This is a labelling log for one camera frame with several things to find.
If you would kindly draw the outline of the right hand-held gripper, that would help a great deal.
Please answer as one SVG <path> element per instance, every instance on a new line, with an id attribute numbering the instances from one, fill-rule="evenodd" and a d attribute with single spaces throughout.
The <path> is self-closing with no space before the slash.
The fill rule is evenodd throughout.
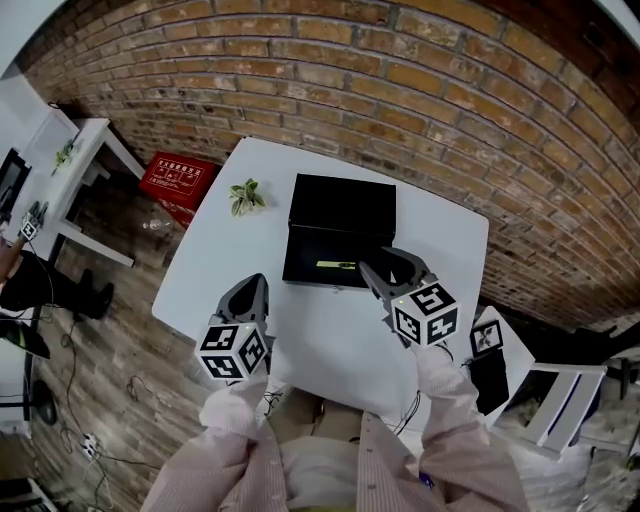
<path id="1" fill-rule="evenodd" d="M 458 331 L 459 303 L 413 253 L 383 247 L 385 264 L 359 263 L 360 273 L 389 315 L 385 319 L 405 348 L 428 347 Z M 417 283 L 395 291 L 396 283 Z"/>

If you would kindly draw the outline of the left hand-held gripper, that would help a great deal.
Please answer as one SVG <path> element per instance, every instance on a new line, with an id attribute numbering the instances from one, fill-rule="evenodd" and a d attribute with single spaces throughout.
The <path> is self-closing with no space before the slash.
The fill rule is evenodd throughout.
<path id="1" fill-rule="evenodd" d="M 266 333 L 266 277 L 257 273 L 236 283 L 222 296 L 214 315 L 196 344 L 198 362 L 212 380 L 248 380 L 270 355 L 275 340 Z M 255 322 L 240 322 L 246 319 Z"/>

